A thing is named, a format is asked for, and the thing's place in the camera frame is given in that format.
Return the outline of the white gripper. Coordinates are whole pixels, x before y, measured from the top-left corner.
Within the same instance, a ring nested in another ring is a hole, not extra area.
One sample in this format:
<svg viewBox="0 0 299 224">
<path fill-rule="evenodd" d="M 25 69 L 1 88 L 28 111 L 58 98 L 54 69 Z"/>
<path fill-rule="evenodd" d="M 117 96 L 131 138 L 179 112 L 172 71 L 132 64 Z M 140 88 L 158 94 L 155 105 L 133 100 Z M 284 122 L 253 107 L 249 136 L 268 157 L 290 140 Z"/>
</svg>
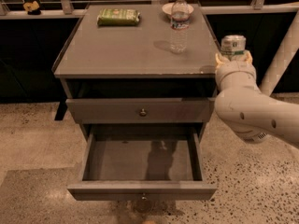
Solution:
<svg viewBox="0 0 299 224">
<path fill-rule="evenodd" d="M 245 61 L 230 61 L 221 53 L 215 54 L 216 83 L 220 91 L 235 87 L 256 88 L 256 70 L 251 64 L 253 58 L 249 50 L 244 51 Z"/>
</svg>

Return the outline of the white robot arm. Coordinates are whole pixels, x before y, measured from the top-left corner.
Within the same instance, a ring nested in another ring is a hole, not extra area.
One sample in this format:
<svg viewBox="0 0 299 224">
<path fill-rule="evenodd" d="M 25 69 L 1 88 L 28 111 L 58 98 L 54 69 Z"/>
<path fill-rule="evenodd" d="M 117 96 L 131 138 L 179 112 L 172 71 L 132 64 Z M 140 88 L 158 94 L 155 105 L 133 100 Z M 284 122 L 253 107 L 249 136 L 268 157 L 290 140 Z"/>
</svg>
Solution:
<svg viewBox="0 0 299 224">
<path fill-rule="evenodd" d="M 294 13 L 219 15 L 208 20 L 218 39 L 246 38 L 243 52 L 232 58 L 215 54 L 215 100 L 218 117 L 246 143 L 261 143 L 272 135 L 299 146 L 299 108 L 272 98 L 260 86 L 279 45 L 294 21 Z"/>
</svg>

